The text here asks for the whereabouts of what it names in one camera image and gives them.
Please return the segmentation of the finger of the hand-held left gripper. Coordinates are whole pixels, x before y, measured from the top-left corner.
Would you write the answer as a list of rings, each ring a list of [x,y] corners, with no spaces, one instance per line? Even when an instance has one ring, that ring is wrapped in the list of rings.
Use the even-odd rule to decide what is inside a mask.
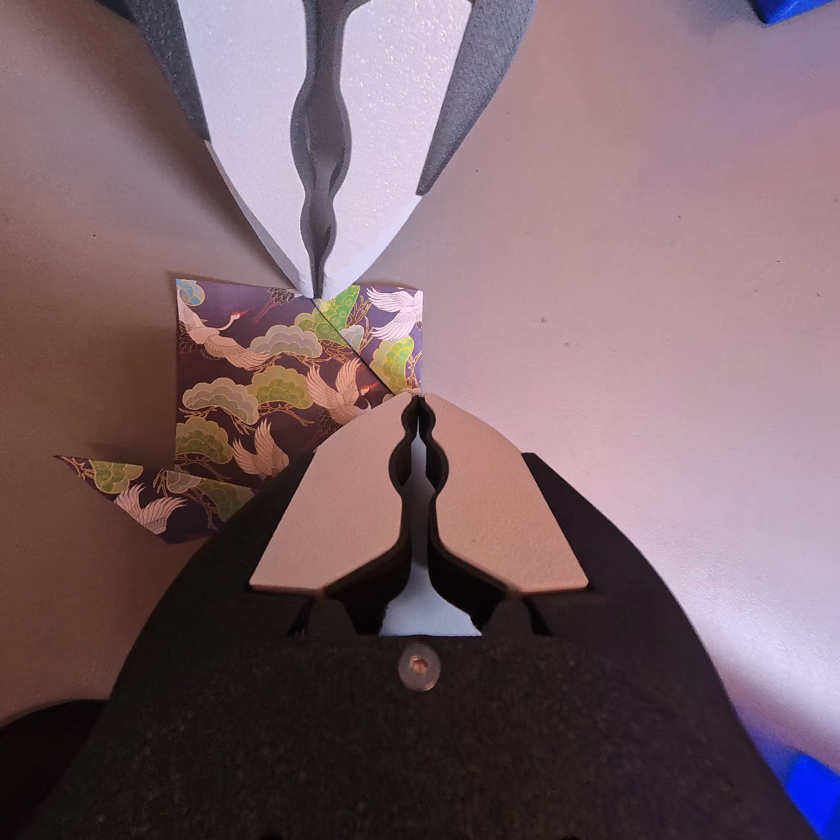
[[[307,75],[300,1],[180,1],[207,147],[280,270],[313,296],[301,236],[305,189],[291,147],[291,114]]]
[[[472,8],[467,1],[372,1],[349,15],[340,89],[350,163],[333,200],[324,293],[354,284],[420,202],[419,179]]]

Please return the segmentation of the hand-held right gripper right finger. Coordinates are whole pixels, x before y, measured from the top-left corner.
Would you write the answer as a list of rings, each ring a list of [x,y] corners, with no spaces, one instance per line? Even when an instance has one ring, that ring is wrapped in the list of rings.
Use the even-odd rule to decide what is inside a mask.
[[[482,628],[505,600],[587,587],[587,576],[517,446],[431,393],[421,399],[421,438],[434,489],[427,567],[438,594]]]

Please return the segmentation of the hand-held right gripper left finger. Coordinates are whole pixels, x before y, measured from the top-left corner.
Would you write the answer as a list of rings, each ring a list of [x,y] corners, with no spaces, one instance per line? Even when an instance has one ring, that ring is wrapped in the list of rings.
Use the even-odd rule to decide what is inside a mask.
[[[380,628],[411,570],[401,489],[411,473],[418,399],[410,392],[318,447],[249,584],[343,604],[356,628]]]

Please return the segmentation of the purple crane patterned paper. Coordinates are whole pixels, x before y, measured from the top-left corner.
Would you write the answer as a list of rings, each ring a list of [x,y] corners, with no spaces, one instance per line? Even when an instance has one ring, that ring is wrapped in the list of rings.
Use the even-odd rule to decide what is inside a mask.
[[[213,536],[291,461],[421,391],[420,290],[356,283],[312,300],[177,279],[175,291],[173,467],[59,457],[166,543]]]

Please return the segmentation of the blue plastic bin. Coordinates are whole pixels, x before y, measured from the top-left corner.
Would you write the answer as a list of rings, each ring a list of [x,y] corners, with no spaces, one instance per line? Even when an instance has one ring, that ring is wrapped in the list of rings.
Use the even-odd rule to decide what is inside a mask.
[[[752,9],[764,25],[776,25],[795,18],[833,1],[749,1]]]
[[[754,732],[752,740],[815,833],[823,839],[838,839],[838,773],[774,738]]]

